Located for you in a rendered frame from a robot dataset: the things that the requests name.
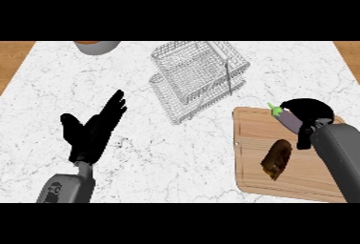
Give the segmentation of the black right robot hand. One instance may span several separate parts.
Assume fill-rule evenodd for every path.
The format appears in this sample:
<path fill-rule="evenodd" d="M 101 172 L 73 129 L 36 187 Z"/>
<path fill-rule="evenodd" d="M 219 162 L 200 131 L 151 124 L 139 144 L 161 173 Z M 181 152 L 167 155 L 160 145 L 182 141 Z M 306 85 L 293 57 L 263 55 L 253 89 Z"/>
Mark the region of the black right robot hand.
<path fill-rule="evenodd" d="M 303 125 L 299 132 L 297 149 L 307 150 L 312 147 L 310 136 L 316 129 L 316 121 L 322 124 L 333 124 L 336 114 L 333 108 L 319 100 L 312 98 L 296 98 L 285 101 L 281 105 L 302 120 Z"/>

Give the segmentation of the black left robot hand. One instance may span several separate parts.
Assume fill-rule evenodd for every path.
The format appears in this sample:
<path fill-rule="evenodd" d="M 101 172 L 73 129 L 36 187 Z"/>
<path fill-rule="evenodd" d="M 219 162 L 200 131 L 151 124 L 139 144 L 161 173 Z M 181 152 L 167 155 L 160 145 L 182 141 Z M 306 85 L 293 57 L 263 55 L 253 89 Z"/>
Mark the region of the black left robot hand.
<path fill-rule="evenodd" d="M 86 124 L 70 114 L 61 115 L 64 139 L 71 144 L 70 161 L 83 161 L 94 165 L 105 152 L 105 146 L 113 131 L 127 111 L 125 92 L 119 90 L 108 99 L 99 114 L 95 114 Z"/>

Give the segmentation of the purple eggplant with green stem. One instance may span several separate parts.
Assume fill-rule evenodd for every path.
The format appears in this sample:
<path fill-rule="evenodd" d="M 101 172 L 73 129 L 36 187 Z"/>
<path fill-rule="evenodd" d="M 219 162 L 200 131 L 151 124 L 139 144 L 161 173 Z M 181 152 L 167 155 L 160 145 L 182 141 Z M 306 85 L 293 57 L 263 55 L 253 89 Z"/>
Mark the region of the purple eggplant with green stem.
<path fill-rule="evenodd" d="M 300 133 L 303 121 L 294 115 L 291 110 L 287 108 L 282 108 L 281 106 L 275 106 L 272 103 L 269 103 L 269 108 L 271 108 L 272 116 L 278 119 L 278 121 L 282 123 L 285 128 L 291 132 Z"/>

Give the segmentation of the wooden cutting board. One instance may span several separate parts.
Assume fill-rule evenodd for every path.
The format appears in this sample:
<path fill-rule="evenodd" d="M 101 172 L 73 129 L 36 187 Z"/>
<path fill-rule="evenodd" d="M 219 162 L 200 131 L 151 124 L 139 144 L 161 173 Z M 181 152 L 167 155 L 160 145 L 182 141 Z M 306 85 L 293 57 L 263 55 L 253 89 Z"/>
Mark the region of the wooden cutting board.
<path fill-rule="evenodd" d="M 260 165 L 279 139 L 293 146 L 285 172 L 274 180 Z M 272 116 L 269 109 L 238 107 L 234 110 L 234 147 L 237 185 L 243 192 L 346 202 L 316 150 L 297 150 L 297 134 Z"/>

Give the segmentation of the dark brown bread piece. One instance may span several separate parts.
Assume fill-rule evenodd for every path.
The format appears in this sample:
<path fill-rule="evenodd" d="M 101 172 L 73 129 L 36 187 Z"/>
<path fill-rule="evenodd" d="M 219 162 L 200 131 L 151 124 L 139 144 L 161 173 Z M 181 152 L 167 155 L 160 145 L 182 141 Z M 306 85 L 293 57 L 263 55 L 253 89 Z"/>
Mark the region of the dark brown bread piece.
<path fill-rule="evenodd" d="M 285 171 L 287 163 L 291 157 L 293 147 L 285 139 L 279 139 L 262 160 L 262 167 L 274 180 L 278 180 Z"/>

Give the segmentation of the grey pot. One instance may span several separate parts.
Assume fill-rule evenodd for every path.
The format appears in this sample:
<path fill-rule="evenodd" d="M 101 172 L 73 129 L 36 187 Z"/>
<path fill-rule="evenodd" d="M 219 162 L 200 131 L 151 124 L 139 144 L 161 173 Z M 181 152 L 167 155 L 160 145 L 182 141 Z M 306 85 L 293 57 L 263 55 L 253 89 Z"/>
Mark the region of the grey pot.
<path fill-rule="evenodd" d="M 120 41 L 101 41 L 92 44 L 76 42 L 79 50 L 88 55 L 104 55 L 110 53 L 119 45 Z"/>

